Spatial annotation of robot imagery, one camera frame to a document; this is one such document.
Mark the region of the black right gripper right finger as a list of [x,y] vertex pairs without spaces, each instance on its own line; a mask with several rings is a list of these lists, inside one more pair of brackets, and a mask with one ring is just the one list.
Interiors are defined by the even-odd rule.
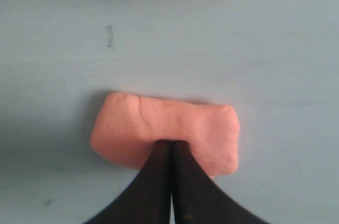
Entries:
[[223,192],[203,171],[186,142],[172,144],[172,178],[175,223],[267,223]]

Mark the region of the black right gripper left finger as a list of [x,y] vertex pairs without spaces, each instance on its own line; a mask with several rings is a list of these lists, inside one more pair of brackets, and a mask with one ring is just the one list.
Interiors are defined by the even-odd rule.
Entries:
[[126,189],[90,218],[90,224],[169,223],[172,144],[157,141],[144,166]]

